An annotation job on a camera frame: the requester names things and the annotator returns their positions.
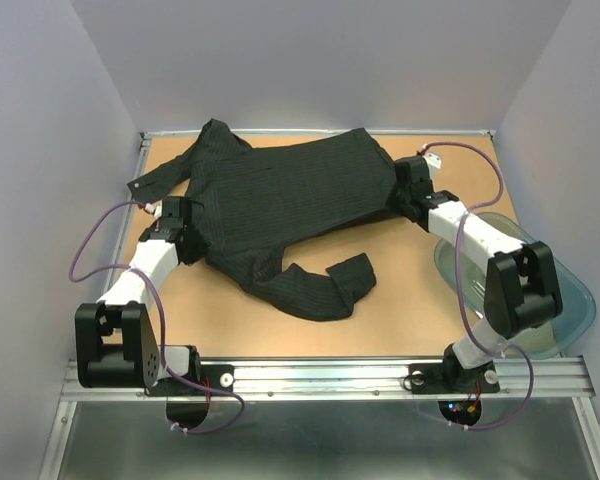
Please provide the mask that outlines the black pinstriped long sleeve shirt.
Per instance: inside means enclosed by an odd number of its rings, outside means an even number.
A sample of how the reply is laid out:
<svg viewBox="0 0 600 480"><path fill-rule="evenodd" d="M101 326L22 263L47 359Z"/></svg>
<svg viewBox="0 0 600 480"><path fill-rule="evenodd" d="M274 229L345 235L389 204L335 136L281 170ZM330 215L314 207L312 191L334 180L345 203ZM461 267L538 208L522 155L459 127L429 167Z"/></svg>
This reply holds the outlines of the black pinstriped long sleeve shirt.
<svg viewBox="0 0 600 480"><path fill-rule="evenodd" d="M374 288L364 253L323 275L282 266L286 249L297 242L388 217L394 162L365 129L256 148L211 119L182 154L128 188L134 200L154 203L182 182L194 202L193 223L209 244L206 263L246 293L321 322L350 317Z"/></svg>

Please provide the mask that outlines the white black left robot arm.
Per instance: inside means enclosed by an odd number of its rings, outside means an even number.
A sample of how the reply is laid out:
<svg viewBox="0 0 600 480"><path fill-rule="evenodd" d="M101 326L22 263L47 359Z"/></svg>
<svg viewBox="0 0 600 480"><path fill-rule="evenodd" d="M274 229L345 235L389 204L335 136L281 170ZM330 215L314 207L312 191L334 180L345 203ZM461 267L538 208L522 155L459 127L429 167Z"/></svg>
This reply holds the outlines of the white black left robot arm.
<svg viewBox="0 0 600 480"><path fill-rule="evenodd" d="M140 235L129 263L100 267L82 277L75 275L77 261L70 265L74 283L107 270L120 272L97 301L76 310L78 379L84 388L149 389L167 378L179 393L190 394L201 386L203 371L186 359L168 371L165 341L156 339L149 310L156 306L160 324L166 325L159 288L176 267L201 260L208 243L193 224L192 200L168 196L158 206L134 204L153 222Z"/></svg>

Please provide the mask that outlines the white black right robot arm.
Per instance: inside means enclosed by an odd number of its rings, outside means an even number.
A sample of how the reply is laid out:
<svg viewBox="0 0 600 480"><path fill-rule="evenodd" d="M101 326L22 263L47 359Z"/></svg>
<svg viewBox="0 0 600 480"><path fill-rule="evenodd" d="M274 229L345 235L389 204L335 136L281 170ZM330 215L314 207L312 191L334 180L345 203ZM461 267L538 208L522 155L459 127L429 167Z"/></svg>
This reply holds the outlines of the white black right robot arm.
<svg viewBox="0 0 600 480"><path fill-rule="evenodd" d="M388 205L449 242L457 261L468 259L481 270L486 280L483 317L464 325L465 336L445 349L440 362L410 373L409 388L416 394L462 392L483 381L491 361L510 348L514 337L563 310L550 247L511 237L473 214L455 195L436 191L431 175L440 167L434 154L398 160Z"/></svg>

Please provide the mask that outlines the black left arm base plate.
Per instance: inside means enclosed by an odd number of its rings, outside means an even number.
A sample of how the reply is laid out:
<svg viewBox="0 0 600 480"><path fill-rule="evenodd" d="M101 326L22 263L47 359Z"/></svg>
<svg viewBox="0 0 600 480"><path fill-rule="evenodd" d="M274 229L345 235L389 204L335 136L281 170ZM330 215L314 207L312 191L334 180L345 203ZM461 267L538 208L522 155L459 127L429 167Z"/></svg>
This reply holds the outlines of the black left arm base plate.
<svg viewBox="0 0 600 480"><path fill-rule="evenodd" d="M199 379L196 380L192 373L183 377L193 383L207 388L232 392L235 380L235 368L228 363L202 364L199 369ZM181 382L167 376L159 380L153 387L146 389L145 394L149 397L173 397L173 396L200 396L205 392L188 387Z"/></svg>

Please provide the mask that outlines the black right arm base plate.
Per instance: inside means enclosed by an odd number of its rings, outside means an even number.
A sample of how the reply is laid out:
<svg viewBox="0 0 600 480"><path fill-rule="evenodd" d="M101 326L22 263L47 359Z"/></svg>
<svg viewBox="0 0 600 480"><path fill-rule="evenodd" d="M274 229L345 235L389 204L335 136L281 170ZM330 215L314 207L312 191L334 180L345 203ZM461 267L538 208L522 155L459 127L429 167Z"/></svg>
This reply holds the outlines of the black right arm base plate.
<svg viewBox="0 0 600 480"><path fill-rule="evenodd" d="M414 363L408 366L402 385L415 395L498 393L500 384L498 380L487 380L489 371L495 371L493 363L469 370L446 362Z"/></svg>

